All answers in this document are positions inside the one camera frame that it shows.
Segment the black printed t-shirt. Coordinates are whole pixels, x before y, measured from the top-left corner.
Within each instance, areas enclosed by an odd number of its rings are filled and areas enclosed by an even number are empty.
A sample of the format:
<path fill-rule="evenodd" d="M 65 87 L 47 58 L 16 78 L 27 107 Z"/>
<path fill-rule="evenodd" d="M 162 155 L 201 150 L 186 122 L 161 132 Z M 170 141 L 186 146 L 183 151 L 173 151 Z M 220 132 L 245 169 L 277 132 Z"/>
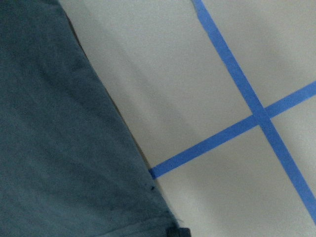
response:
<path fill-rule="evenodd" d="M 0 234 L 188 237 L 57 0 L 0 3 Z"/>

